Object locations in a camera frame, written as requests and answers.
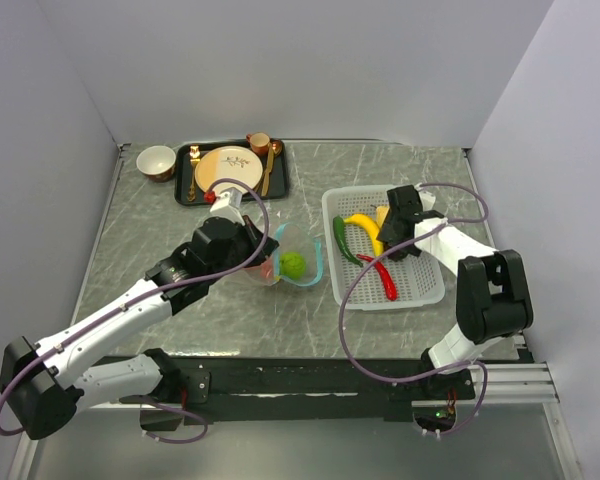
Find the yellow toy potato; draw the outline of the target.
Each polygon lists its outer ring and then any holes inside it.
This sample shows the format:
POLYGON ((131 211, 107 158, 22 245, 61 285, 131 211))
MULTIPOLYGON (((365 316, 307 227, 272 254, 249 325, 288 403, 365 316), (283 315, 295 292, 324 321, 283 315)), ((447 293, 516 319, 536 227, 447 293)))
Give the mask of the yellow toy potato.
POLYGON ((388 216, 390 208, 387 205, 375 206, 375 222, 381 228, 388 216))

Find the yellow toy banana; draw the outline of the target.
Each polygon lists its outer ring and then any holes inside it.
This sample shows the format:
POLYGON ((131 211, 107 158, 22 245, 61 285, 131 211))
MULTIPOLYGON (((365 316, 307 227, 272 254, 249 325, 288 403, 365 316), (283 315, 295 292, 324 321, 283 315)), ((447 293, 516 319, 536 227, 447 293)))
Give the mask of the yellow toy banana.
POLYGON ((361 227, 370 239, 374 255, 380 256, 384 252, 384 244, 378 239, 380 227, 369 216, 356 213, 344 219, 346 225, 361 227))

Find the orange toy pumpkin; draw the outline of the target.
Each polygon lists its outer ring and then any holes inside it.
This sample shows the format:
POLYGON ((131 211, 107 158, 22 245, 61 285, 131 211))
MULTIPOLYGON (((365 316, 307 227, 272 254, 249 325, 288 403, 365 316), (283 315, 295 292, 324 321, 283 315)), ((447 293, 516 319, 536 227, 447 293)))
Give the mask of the orange toy pumpkin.
POLYGON ((267 259, 261 265, 256 268, 256 273, 260 280, 265 283, 273 283, 275 284, 278 281, 278 276, 276 275, 276 266, 273 258, 267 259))

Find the red chili pepper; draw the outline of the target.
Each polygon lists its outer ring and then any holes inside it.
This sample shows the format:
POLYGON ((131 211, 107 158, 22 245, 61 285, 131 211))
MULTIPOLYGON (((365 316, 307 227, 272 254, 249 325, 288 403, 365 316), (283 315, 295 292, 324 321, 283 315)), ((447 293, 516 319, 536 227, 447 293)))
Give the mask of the red chili pepper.
MULTIPOLYGON (((362 262, 364 265, 369 265, 373 262, 373 258, 369 255, 357 253, 355 257, 362 262)), ((390 302, 395 302, 398 300, 398 290, 396 284, 389 273, 388 269, 384 266, 382 262, 378 262, 373 265, 373 270, 375 271, 375 275, 377 280, 381 283, 384 297, 386 300, 390 302)))

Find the green toy fruit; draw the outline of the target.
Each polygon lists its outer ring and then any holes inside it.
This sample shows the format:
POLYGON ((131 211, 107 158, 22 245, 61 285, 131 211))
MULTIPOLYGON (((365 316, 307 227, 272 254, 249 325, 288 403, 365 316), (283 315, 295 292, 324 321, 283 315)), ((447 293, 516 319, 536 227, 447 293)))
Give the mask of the green toy fruit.
POLYGON ((306 261, 298 252, 282 253, 278 265, 280 274, 292 280, 299 280, 306 273, 306 261))

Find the clear zip top bag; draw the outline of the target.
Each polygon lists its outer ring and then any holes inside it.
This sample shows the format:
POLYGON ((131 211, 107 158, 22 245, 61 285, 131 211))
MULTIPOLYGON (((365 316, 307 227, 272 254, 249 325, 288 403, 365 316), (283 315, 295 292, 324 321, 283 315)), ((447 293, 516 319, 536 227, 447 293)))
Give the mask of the clear zip top bag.
POLYGON ((271 221, 269 236, 278 242, 277 249, 263 264, 237 272, 237 282, 267 287, 284 282, 306 288, 321 281, 324 263, 318 237, 311 236, 295 223, 282 223, 279 219, 271 221))

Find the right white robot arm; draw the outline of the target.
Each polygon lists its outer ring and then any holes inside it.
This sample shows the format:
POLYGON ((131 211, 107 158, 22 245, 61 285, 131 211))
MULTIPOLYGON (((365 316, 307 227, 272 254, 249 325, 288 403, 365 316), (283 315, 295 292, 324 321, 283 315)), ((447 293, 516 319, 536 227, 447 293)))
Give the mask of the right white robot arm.
POLYGON ((426 253, 456 277, 455 324, 425 351, 431 365, 417 375, 419 390, 440 398, 453 384, 445 366, 477 360, 502 339, 529 328, 534 314, 521 255, 463 233, 458 219, 426 209, 423 194, 413 185, 388 190, 388 213, 377 239, 393 261, 426 253))

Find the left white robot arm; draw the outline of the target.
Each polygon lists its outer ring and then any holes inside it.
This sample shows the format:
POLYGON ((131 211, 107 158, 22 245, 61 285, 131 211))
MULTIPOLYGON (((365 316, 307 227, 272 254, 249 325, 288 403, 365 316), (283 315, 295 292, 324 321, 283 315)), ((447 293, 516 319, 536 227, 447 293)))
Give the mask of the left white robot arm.
POLYGON ((131 396, 180 401, 187 380, 163 350, 106 365, 101 359, 127 337, 205 297, 220 278, 263 264, 278 246, 268 228, 248 216, 206 219, 190 241, 96 313, 37 342, 11 342, 3 354, 0 405, 14 413, 20 432, 39 440, 100 403, 131 396))

